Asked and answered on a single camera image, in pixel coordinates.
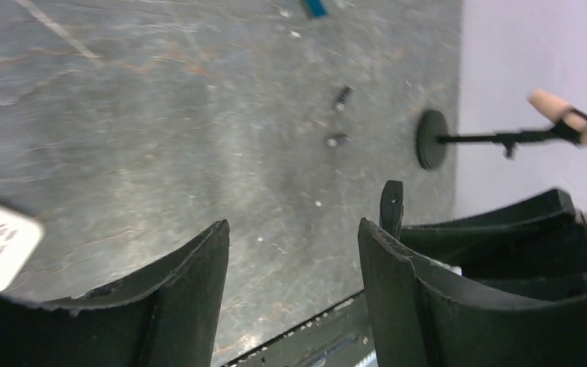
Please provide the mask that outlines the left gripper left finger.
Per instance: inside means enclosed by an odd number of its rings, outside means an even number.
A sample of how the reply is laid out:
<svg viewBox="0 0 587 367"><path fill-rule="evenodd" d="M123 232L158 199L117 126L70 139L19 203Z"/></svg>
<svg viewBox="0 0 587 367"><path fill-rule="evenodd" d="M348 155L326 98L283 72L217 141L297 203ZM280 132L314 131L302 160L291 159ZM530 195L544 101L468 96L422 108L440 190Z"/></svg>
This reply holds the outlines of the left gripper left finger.
<svg viewBox="0 0 587 367"><path fill-rule="evenodd" d="M0 294L0 366L208 366L229 262L214 222L162 258L79 298Z"/></svg>

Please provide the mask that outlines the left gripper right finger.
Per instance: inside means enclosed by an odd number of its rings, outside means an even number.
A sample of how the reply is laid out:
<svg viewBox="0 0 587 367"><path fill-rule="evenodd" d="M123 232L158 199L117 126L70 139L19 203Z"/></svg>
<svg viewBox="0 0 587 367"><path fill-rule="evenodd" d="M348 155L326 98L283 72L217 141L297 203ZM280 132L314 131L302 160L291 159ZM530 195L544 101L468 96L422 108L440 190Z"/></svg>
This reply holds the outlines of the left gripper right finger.
<svg viewBox="0 0 587 367"><path fill-rule="evenodd" d="M587 293L538 300L457 275L362 219L358 247L382 366L587 366Z"/></svg>

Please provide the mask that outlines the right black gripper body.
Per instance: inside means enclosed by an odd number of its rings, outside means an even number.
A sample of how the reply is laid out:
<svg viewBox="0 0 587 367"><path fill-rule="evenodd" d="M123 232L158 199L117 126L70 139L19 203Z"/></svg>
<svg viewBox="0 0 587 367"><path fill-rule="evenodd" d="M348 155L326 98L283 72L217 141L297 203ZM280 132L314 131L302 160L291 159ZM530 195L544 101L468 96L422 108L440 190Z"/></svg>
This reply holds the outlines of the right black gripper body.
<svg viewBox="0 0 587 367"><path fill-rule="evenodd" d="M400 241L508 293L533 299L587 294L587 222L558 188L475 216L402 226Z"/></svg>

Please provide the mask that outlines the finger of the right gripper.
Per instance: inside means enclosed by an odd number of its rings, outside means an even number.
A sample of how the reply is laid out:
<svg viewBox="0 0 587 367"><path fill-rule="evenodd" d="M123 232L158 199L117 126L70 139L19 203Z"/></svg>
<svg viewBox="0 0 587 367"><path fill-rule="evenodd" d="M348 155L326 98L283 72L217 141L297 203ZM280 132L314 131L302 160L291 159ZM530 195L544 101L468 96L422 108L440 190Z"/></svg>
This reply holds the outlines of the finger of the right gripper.
<svg viewBox="0 0 587 367"><path fill-rule="evenodd" d="M381 193L379 225L395 239L400 238L401 221L404 214L404 184L399 180L388 180Z"/></svg>

